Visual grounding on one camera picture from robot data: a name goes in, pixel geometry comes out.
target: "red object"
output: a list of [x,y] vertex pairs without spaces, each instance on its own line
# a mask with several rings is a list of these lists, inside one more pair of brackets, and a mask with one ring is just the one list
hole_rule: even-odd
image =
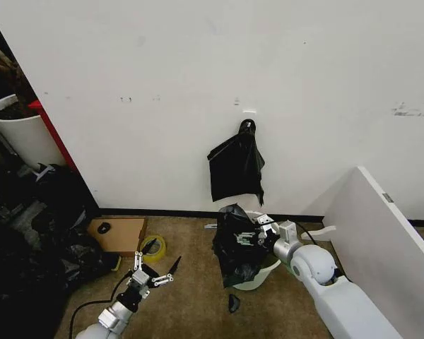
[[61,138],[59,137],[59,134],[57,130],[55,129],[54,125],[50,121],[49,117],[47,116],[47,113],[44,111],[44,107],[41,105],[41,102],[39,100],[33,101],[31,104],[28,105],[28,108],[34,109],[42,118],[45,126],[49,130],[50,135],[54,139],[56,145],[58,146],[61,154],[63,155],[66,164],[75,172],[78,172],[77,166],[72,160],[72,157],[69,155],[68,150],[66,149],[66,146],[63,144],[63,141],[61,141]]

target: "black plastic bag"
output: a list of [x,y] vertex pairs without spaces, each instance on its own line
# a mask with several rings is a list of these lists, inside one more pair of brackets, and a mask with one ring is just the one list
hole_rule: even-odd
[[[220,261],[224,287],[251,281],[261,269],[269,251],[257,244],[260,232],[259,225],[237,204],[220,209],[213,251]],[[248,244],[237,240],[242,233],[254,233]]]
[[257,149],[255,132],[254,121],[245,119],[237,135],[209,153],[213,201],[248,193],[256,194],[259,204],[264,204],[261,169],[265,162]]
[[32,221],[45,253],[61,259],[64,265],[66,289],[98,278],[116,266],[117,255],[102,250],[98,241],[86,231],[86,224],[65,225],[49,208],[41,211]]

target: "black bag hanging on hook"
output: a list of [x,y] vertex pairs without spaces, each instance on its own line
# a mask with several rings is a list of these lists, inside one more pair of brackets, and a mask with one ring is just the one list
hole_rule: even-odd
[[239,133],[214,148],[207,159],[211,171],[212,200],[217,201],[239,194],[256,194],[264,204],[261,169],[265,165],[257,150],[256,124],[245,119]]

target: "carpet floor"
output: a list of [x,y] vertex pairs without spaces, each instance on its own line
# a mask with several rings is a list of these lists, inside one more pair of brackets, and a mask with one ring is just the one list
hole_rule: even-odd
[[[148,218],[146,235],[159,234],[167,243],[165,257],[151,267],[165,274],[179,255],[182,260],[175,281],[151,290],[148,298],[140,303],[123,339],[331,338],[312,298],[283,265],[254,291],[224,289],[218,259],[211,249],[215,230],[204,229],[205,224],[214,222],[214,219],[200,218]],[[322,228],[321,224],[304,225],[309,230]],[[330,243],[319,244],[334,255]],[[118,272],[85,284],[73,293],[55,338],[68,338],[74,309],[90,300],[108,299],[117,281],[133,263],[133,258],[123,258]],[[228,311],[230,293],[241,300],[234,314]],[[105,305],[90,305],[77,313],[74,337],[97,322]]]

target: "tape roll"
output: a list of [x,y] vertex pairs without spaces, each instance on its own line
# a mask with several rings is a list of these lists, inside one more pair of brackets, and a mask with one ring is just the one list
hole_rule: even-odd
[[144,238],[140,248],[144,248],[147,243],[153,241],[154,239],[156,239],[155,243],[151,246],[149,252],[143,256],[144,263],[155,263],[156,261],[159,261],[162,257],[164,257],[167,251],[165,240],[163,240],[160,235],[148,235],[146,238]]

